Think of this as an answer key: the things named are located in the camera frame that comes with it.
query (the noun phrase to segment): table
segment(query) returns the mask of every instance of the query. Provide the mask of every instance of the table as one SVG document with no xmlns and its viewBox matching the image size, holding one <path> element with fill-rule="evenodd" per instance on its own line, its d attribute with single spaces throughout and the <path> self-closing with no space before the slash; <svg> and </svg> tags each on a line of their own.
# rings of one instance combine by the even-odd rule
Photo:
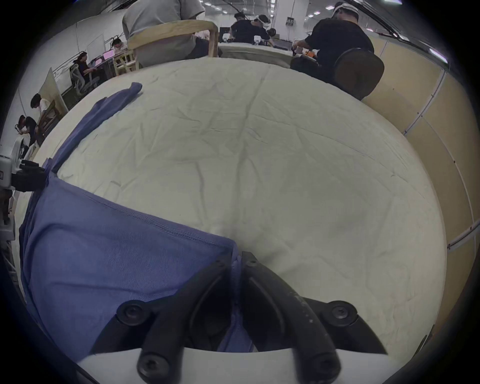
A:
<svg viewBox="0 0 480 384">
<path fill-rule="evenodd" d="M 409 360 L 436 320 L 446 244 L 432 183 L 405 137 L 303 73 L 201 58 L 103 83 L 33 160 L 53 157 L 96 101 L 133 81 L 143 84 L 138 98 L 87 136 L 58 176 L 235 240 L 302 296 L 352 303 L 389 354 Z M 29 196 L 19 197 L 17 231 Z M 18 241 L 12 248 L 19 271 Z"/>
<path fill-rule="evenodd" d="M 247 43 L 219 43 L 218 47 L 223 52 L 223 58 L 260 61 L 283 68 L 290 68 L 293 58 L 290 51 Z"/>
<path fill-rule="evenodd" d="M 95 68 L 99 70 L 103 70 L 105 72 L 105 76 L 107 77 L 107 80 L 111 79 L 112 77 L 115 77 L 115 69 L 113 68 L 113 60 L 115 59 L 115 56 L 106 59 L 105 61 L 102 61 L 100 64 L 95 66 Z"/>
</svg>

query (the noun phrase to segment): cable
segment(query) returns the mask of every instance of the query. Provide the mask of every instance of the cable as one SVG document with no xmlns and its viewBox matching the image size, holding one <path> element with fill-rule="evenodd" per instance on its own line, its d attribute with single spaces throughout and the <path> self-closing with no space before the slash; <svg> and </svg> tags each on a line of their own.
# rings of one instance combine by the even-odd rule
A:
<svg viewBox="0 0 480 384">
<path fill-rule="evenodd" d="M 14 272 L 16 273 L 17 270 L 16 270 L 15 267 L 12 265 L 12 263 L 10 263 L 10 262 L 8 261 L 7 257 L 6 257 L 3 253 L 2 253 L 2 255 L 3 255 L 3 258 L 5 259 L 6 263 L 7 263 L 7 264 L 10 266 L 10 268 L 13 269 Z"/>
<path fill-rule="evenodd" d="M 222 0 L 225 4 L 228 4 L 230 7 L 232 7 L 234 10 L 236 10 L 237 12 L 240 12 L 240 13 L 243 13 L 241 10 L 239 10 L 235 5 L 233 5 L 232 3 L 229 3 L 228 1 L 225 1 L 225 0 Z"/>
</svg>

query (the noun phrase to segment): man in black shirt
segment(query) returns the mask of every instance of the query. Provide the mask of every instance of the man in black shirt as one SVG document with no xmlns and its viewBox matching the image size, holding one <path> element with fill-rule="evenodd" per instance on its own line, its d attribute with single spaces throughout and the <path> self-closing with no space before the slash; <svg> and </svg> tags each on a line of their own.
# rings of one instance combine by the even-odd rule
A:
<svg viewBox="0 0 480 384">
<path fill-rule="evenodd" d="M 18 120 L 18 133 L 20 135 L 24 135 L 27 133 L 30 134 L 30 143 L 28 144 L 28 146 L 30 147 L 37 139 L 36 121 L 33 120 L 30 116 L 25 117 L 24 115 L 21 115 Z M 42 140 L 37 140 L 38 146 L 41 145 L 41 141 Z"/>
<path fill-rule="evenodd" d="M 295 42 L 292 46 L 293 50 L 297 47 L 318 49 L 319 66 L 304 58 L 295 58 L 290 65 L 291 69 L 329 82 L 333 76 L 335 62 L 343 52 L 361 48 L 373 53 L 373 44 L 359 27 L 358 19 L 357 8 L 346 3 L 337 3 L 331 19 L 320 20 L 310 36 Z"/>
<path fill-rule="evenodd" d="M 265 15 L 260 15 L 253 21 L 238 20 L 230 27 L 230 34 L 233 36 L 235 43 L 253 44 L 253 37 L 260 36 L 267 41 L 268 45 L 273 46 L 273 41 L 264 28 L 269 24 L 270 20 Z"/>
</svg>

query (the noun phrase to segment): person sitting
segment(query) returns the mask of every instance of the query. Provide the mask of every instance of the person sitting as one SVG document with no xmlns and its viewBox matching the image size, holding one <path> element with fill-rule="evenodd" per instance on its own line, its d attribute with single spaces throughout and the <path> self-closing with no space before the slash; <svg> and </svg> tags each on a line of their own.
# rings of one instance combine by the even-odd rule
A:
<svg viewBox="0 0 480 384">
<path fill-rule="evenodd" d="M 260 15 L 253 21 L 245 19 L 238 20 L 230 27 L 230 35 L 233 36 L 235 43 L 248 44 L 254 43 L 254 36 L 260 36 L 268 45 L 273 47 L 273 41 L 264 28 L 269 24 L 270 20 L 265 15 Z"/>
<path fill-rule="evenodd" d="M 292 46 L 294 51 L 297 47 L 317 49 L 318 65 L 300 57 L 292 60 L 290 68 L 329 83 L 333 78 L 335 62 L 342 53 L 352 48 L 373 53 L 373 44 L 359 27 L 358 20 L 357 8 L 338 2 L 332 18 L 320 20 L 310 36 Z"/>
<path fill-rule="evenodd" d="M 96 68 L 88 67 L 86 52 L 80 52 L 80 55 L 78 55 L 78 57 L 73 61 L 73 63 L 78 64 L 78 70 L 80 71 L 80 74 L 85 79 L 86 83 L 90 81 L 90 76 L 88 76 L 88 74 L 95 72 L 97 70 Z"/>
<path fill-rule="evenodd" d="M 198 0 L 138 0 L 126 11 L 123 20 L 125 38 L 156 25 L 179 20 L 195 20 L 205 8 Z M 142 67 L 169 61 L 208 56 L 208 41 L 195 35 L 176 36 L 155 41 L 135 50 Z"/>
<path fill-rule="evenodd" d="M 116 55 L 127 49 L 123 41 L 121 41 L 118 37 L 113 39 L 112 47 L 115 50 Z"/>
<path fill-rule="evenodd" d="M 236 14 L 233 15 L 235 17 L 235 20 L 246 20 L 247 18 L 243 14 L 243 12 L 237 12 Z"/>
<path fill-rule="evenodd" d="M 38 146 L 41 146 L 41 143 L 43 140 L 37 140 L 38 139 L 38 127 L 36 125 L 35 120 L 31 118 L 30 116 L 25 117 L 24 115 L 21 115 L 20 118 L 18 119 L 18 133 L 20 135 L 30 135 L 30 143 L 28 146 L 32 146 L 34 142 L 36 141 L 38 143 Z"/>
<path fill-rule="evenodd" d="M 55 118 L 55 111 L 51 110 L 48 114 L 47 109 L 50 107 L 50 102 L 47 99 L 43 99 L 39 93 L 35 94 L 30 101 L 30 107 L 35 109 L 38 108 L 40 111 L 40 117 L 38 121 L 42 121 L 43 119 L 54 119 Z"/>
</svg>

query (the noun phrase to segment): laptop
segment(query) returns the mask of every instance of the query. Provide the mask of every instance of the laptop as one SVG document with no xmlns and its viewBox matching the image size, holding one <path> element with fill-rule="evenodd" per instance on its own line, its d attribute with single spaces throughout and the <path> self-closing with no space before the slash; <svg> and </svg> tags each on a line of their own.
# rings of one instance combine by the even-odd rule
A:
<svg viewBox="0 0 480 384">
<path fill-rule="evenodd" d="M 114 49 L 112 49 L 112 50 L 110 50 L 110 51 L 108 51 L 108 52 L 105 52 L 105 53 L 103 54 L 103 58 L 104 58 L 105 60 L 108 60 L 108 59 L 110 59 L 110 58 L 112 58 L 112 57 L 114 57 L 114 56 L 115 56 L 115 50 L 114 50 Z"/>
</svg>

